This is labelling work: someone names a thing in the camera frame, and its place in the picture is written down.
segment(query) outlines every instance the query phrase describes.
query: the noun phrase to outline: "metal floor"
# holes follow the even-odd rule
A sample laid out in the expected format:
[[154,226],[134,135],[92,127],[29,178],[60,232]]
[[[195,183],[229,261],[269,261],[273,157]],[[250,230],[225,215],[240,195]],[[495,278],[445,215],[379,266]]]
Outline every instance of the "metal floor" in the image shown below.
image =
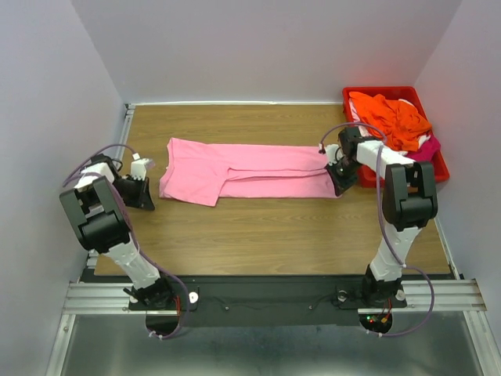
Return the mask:
[[[396,313],[392,332],[422,313]],[[418,332],[376,338],[362,328],[212,327],[176,339],[148,338],[141,316],[80,316],[67,376],[424,376],[482,375],[464,315],[434,313]]]

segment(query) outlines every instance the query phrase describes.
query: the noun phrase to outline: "wooden table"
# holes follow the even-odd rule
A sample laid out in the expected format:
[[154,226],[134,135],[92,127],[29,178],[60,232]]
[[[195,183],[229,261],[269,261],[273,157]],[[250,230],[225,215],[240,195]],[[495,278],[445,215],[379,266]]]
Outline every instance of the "wooden table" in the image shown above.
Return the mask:
[[[157,166],[149,172],[157,210],[130,209],[142,249],[181,275],[364,273],[381,240],[374,189],[352,187],[339,199],[219,199],[215,208],[158,198],[171,137],[203,143],[318,145],[345,121],[341,106],[136,107],[128,143]],[[336,142],[336,135],[330,142]],[[124,155],[124,172],[131,156]],[[433,221],[408,263],[448,273]],[[121,275],[106,257],[98,275]]]

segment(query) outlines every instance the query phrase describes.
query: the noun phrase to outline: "gray wall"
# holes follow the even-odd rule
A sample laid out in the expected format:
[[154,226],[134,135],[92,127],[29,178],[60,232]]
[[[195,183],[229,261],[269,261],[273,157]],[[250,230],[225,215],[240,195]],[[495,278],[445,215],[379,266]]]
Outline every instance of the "gray wall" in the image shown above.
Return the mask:
[[67,0],[2,2],[0,51],[0,374],[38,376],[85,258],[60,183],[113,140],[123,104]]
[[129,103],[413,84],[460,0],[72,0]]
[[416,88],[451,179],[438,217],[454,260],[478,279],[501,345],[501,2],[463,0]]

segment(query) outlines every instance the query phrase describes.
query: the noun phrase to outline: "red plastic basket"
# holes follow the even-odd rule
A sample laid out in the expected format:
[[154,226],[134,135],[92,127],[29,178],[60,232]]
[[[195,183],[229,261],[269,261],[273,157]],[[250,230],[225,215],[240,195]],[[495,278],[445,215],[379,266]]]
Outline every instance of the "red plastic basket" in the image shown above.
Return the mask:
[[[420,98],[417,96],[416,90],[412,86],[381,86],[381,87],[359,87],[359,88],[344,88],[344,114],[348,121],[353,121],[350,111],[350,92],[363,92],[369,96],[382,94],[386,99],[405,99],[412,103],[417,111],[426,119],[423,106],[421,106]],[[433,156],[431,163],[434,167],[435,182],[441,183],[449,180],[449,170],[445,165],[442,153],[438,151]],[[362,166],[359,169],[359,182],[361,186],[375,187],[376,186],[376,173],[367,166]]]

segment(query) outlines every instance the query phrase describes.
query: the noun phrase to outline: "pink pants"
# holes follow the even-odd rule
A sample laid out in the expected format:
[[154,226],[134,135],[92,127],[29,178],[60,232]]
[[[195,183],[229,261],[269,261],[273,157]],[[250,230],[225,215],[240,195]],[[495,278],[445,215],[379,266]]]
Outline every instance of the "pink pants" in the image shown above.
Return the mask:
[[335,198],[316,146],[205,144],[172,138],[160,197],[215,206],[218,197]]

